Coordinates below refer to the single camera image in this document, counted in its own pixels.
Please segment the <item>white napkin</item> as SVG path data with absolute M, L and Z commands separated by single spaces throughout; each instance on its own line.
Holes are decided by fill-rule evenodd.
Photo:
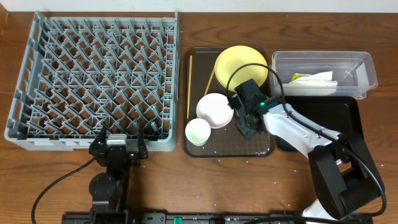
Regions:
M 308 80 L 289 81 L 283 84 L 284 93 L 289 96 L 325 96 L 334 93 L 338 82 L 332 80 L 333 72 L 313 74 Z

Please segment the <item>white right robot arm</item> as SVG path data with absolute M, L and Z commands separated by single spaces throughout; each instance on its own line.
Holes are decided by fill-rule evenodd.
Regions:
M 284 97 L 264 95 L 250 79 L 235 88 L 229 98 L 238 112 L 236 126 L 249 139 L 263 130 L 277 136 L 309 161 L 316 201 L 303 211 L 309 223 L 353 220 L 355 210 L 374 199 L 382 199 L 386 210 L 384 184 L 362 135 L 344 135 L 330 130 L 296 112 Z

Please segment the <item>white cup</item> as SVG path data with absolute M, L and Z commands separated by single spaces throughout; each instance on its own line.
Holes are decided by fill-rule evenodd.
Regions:
M 211 127 L 207 121 L 195 118 L 185 127 L 185 136 L 194 146 L 202 146 L 209 139 Z

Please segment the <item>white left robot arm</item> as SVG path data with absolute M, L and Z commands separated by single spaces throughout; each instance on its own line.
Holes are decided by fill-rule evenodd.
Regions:
M 128 151 L 126 134 L 107 134 L 103 127 L 90 144 L 89 153 L 106 168 L 94 176 L 89 184 L 92 196 L 89 223 L 134 223 L 134 212 L 127 209 L 130 167 L 138 167 L 149 157 L 140 129 L 137 134 L 137 150 Z

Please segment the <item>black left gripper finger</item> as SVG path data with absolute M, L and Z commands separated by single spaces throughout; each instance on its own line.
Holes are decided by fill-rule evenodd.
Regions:
M 144 135 L 143 135 L 141 127 L 139 128 L 138 134 L 137 134 L 137 148 L 138 148 L 138 150 L 145 150 L 146 149 L 146 144 L 145 144 L 145 141 L 144 141 Z
M 99 147 L 100 144 L 104 143 L 106 141 L 106 133 L 107 133 L 107 127 L 103 126 L 99 134 L 94 140 L 94 146 Z

